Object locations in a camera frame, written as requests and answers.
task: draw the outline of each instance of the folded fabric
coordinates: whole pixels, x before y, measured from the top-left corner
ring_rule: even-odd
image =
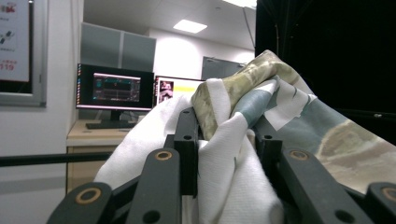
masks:
[[[193,96],[155,106],[94,181],[114,189],[140,175],[147,155],[163,147],[180,111],[191,106],[205,140],[199,143],[198,195],[183,198],[183,223],[283,223],[282,204],[249,141],[253,126],[282,140],[285,148],[314,153],[353,189],[365,191],[374,181],[396,182],[391,174],[396,147],[323,104],[269,50],[231,77],[207,80]]]

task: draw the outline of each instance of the ceiling light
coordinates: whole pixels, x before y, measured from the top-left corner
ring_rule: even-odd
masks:
[[[239,7],[250,7],[256,9],[257,6],[256,0],[223,0],[223,1],[234,4]]]
[[[206,27],[207,25],[203,25],[201,23],[194,21],[186,21],[186,20],[181,20],[174,26],[174,28],[177,30],[186,31],[194,34],[204,30]]]

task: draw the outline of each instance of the white wall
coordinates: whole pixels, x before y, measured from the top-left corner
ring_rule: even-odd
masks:
[[[0,156],[66,152],[83,1],[48,6],[47,107],[0,106]],[[64,164],[0,167],[0,223],[46,223],[64,194]]]
[[[148,36],[157,39],[154,73],[158,76],[201,79],[203,58],[248,63],[254,59],[254,51],[229,45],[150,29]]]

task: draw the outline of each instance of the computer monitor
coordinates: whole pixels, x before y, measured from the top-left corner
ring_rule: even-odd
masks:
[[[183,77],[155,76],[154,105],[181,94],[194,94],[203,80]]]
[[[151,72],[79,63],[76,108],[111,110],[110,120],[102,122],[120,127],[127,122],[120,120],[122,112],[152,109],[153,80]]]

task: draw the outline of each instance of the wooden desk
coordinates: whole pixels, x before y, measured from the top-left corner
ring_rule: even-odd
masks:
[[[95,129],[88,130],[85,124],[99,120],[77,120],[67,135],[67,153],[114,151],[128,130]],[[93,181],[104,161],[71,162],[67,164],[67,192],[82,184]]]

